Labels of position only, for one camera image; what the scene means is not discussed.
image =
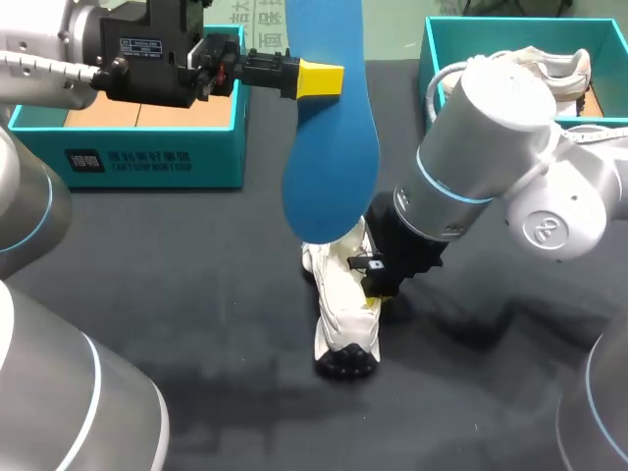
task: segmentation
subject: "white sneaker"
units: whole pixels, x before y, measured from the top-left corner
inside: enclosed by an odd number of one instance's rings
[[[303,268],[314,276],[319,291],[321,317],[316,325],[314,359],[324,376],[367,376],[380,361],[382,301],[366,297],[360,284],[365,275],[350,270],[346,261],[371,250],[364,218],[336,242],[303,244]]]
[[[585,49],[579,49],[572,56],[561,56],[529,46],[518,51],[500,51],[490,58],[510,61],[530,70],[549,87],[557,102],[577,100],[591,83],[591,57]],[[449,98],[460,77],[462,72],[443,78],[445,97]]]

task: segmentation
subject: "cardboard box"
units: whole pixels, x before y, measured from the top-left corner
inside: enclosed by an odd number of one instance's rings
[[[238,34],[241,26],[206,26]],[[70,188],[241,187],[248,87],[189,109],[113,102],[82,111],[19,106],[9,129]]]
[[[558,116],[559,124],[566,129],[584,124],[628,126],[628,45],[613,19],[427,18],[418,80],[424,118],[428,83],[443,67],[530,45],[552,54],[573,54],[584,48],[591,55],[593,89],[585,96],[585,111],[580,117]],[[439,85],[437,112],[444,104],[445,93]]]

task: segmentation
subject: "black tablecloth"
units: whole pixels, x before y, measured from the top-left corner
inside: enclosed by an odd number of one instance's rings
[[[416,74],[415,61],[368,65],[382,189],[420,140]],[[594,337],[628,304],[628,227],[551,264],[521,251],[496,203],[443,268],[403,286],[395,313],[410,320],[384,326],[379,374],[325,383],[316,293],[280,201],[295,122],[294,103],[254,90],[243,191],[77,193],[64,242],[10,284],[154,379],[171,414],[167,470],[560,469],[555,408],[585,350],[529,314]],[[504,314],[512,325],[486,351],[431,321]]]

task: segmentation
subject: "teal box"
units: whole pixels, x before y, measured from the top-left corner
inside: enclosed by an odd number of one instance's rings
[[[242,26],[209,32],[238,34],[244,51]],[[18,106],[9,129],[70,188],[241,187],[248,88],[235,82],[224,128],[64,128],[68,110]],[[94,168],[76,167],[77,158]]]
[[[428,83],[443,67],[472,56],[530,45],[551,54],[573,54],[583,48],[591,55],[594,90],[604,118],[559,117],[559,124],[564,128],[584,124],[628,126],[628,45],[612,19],[427,18],[419,66],[424,118]],[[439,85],[437,112],[444,104],[445,93]]]

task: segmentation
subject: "white cylinder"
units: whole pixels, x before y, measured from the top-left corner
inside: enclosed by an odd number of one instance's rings
[[[168,439],[146,376],[0,283],[0,469],[159,471]]]

